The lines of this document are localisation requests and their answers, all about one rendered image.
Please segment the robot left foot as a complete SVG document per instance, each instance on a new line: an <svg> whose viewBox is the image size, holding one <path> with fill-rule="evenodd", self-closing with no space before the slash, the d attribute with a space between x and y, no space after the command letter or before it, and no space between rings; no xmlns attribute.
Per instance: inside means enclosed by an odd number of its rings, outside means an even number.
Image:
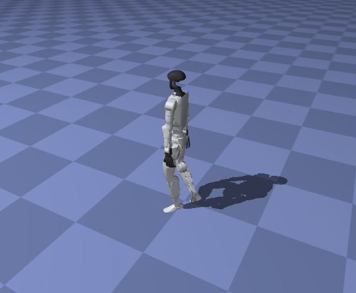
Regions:
<svg viewBox="0 0 356 293"><path fill-rule="evenodd" d="M164 212L171 212L171 211L175 211L177 209L181 209L183 208L183 204L182 203L179 203L180 206L179 207L176 207L176 205L172 204L171 206L167 207L167 208L164 208L163 211Z"/></svg>

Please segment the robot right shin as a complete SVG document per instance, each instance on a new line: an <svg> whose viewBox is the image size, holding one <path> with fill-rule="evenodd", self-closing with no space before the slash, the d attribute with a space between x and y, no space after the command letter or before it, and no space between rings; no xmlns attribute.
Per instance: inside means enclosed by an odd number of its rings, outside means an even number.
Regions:
<svg viewBox="0 0 356 293"><path fill-rule="evenodd" d="M197 193L196 193L196 190L194 188L192 175L191 175L191 172L188 169L187 163L186 162L184 162L184 163L185 163L187 169L184 172L179 172L179 173L180 173L184 183L188 186L188 188L189 188L189 190L190 190L190 192L192 194L192 197L194 197L195 194L197 194Z"/></svg>

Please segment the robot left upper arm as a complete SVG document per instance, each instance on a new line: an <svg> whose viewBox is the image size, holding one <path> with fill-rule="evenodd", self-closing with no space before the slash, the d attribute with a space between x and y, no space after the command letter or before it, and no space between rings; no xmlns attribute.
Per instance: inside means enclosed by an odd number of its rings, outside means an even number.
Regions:
<svg viewBox="0 0 356 293"><path fill-rule="evenodd" d="M165 103L165 120L166 120L165 126L169 128L170 132L173 128L174 111L176 110L177 107L176 103L177 103L176 99L169 99Z"/></svg>

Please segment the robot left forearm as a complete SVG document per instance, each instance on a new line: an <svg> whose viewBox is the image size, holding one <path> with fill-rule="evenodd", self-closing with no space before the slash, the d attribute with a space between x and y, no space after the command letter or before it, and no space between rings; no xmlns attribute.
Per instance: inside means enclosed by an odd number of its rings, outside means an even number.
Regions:
<svg viewBox="0 0 356 293"><path fill-rule="evenodd" d="M162 126L162 132L164 137L165 153L169 154L169 149L172 148L172 143L171 143L172 134L169 132L169 128L165 125Z"/></svg>

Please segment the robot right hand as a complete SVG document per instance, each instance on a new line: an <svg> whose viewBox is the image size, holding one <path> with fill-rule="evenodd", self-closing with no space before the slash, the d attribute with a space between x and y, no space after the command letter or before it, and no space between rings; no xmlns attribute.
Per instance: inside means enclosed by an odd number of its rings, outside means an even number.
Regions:
<svg viewBox="0 0 356 293"><path fill-rule="evenodd" d="M188 129L187 129L186 136L188 136ZM187 147L190 147L190 139L189 139L189 137L188 137ZM186 148L187 148L187 147L186 147Z"/></svg>

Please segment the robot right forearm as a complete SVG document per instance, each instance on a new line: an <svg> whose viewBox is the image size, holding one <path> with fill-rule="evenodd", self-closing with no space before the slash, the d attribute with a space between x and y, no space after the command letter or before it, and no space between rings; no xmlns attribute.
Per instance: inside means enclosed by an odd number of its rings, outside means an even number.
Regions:
<svg viewBox="0 0 356 293"><path fill-rule="evenodd" d="M189 116L187 117L187 123L186 126L183 128L183 133L187 133L187 127L188 127L188 121L189 121Z"/></svg>

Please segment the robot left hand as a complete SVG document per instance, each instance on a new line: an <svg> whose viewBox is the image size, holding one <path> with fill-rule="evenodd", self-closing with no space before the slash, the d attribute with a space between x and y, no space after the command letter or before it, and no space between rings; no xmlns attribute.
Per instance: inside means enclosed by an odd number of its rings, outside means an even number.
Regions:
<svg viewBox="0 0 356 293"><path fill-rule="evenodd" d="M165 158L164 158L164 162L166 162L166 166L168 166L168 167L176 167L175 165L174 165L174 163L173 163L173 159L172 159L172 157L171 157L171 155L172 155L172 148L170 148L169 149L169 154L168 153L165 153Z"/></svg>

